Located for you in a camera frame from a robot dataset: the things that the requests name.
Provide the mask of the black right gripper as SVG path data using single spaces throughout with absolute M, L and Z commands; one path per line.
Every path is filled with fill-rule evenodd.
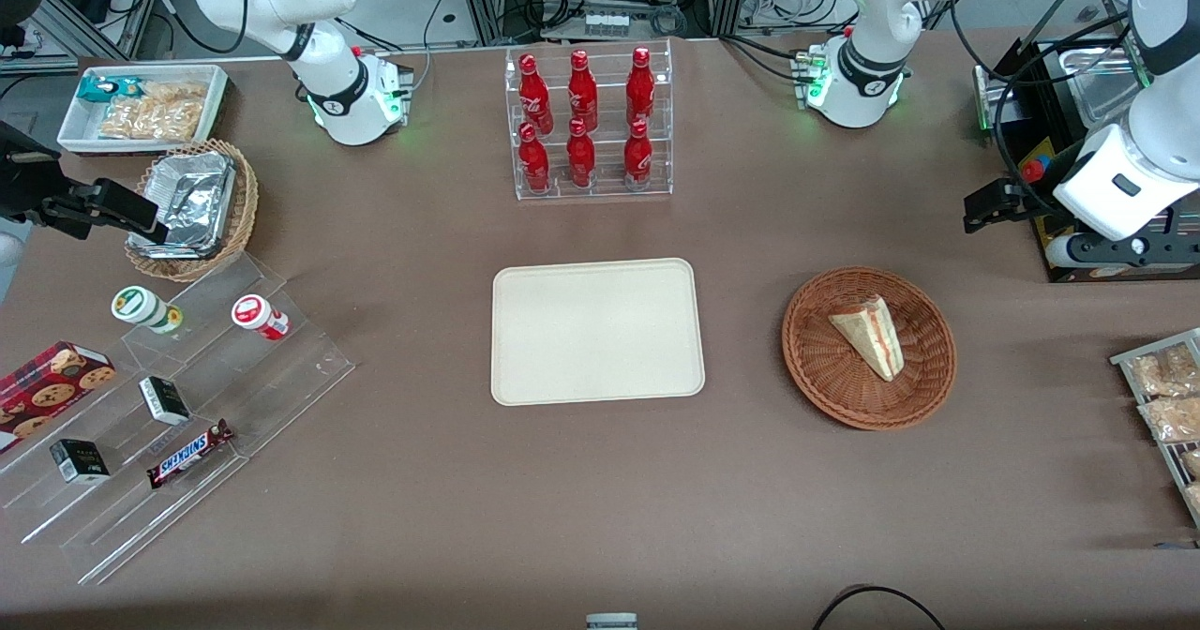
M 4 220 L 48 227 L 71 238 L 89 238 L 94 227 L 113 227 L 146 238 L 155 245 L 167 241 L 169 228 L 158 220 L 157 203 L 108 178 L 98 178 L 89 188 L 89 204 L 76 204 L 72 190 L 78 186 L 80 182 L 64 174 L 59 154 L 4 122 Z

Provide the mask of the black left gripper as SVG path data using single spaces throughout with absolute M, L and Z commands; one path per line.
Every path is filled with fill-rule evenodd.
M 1028 221 L 1036 211 L 1028 196 L 1013 180 L 994 180 L 974 191 L 973 198 L 962 200 L 962 229 L 967 235 L 1004 221 Z

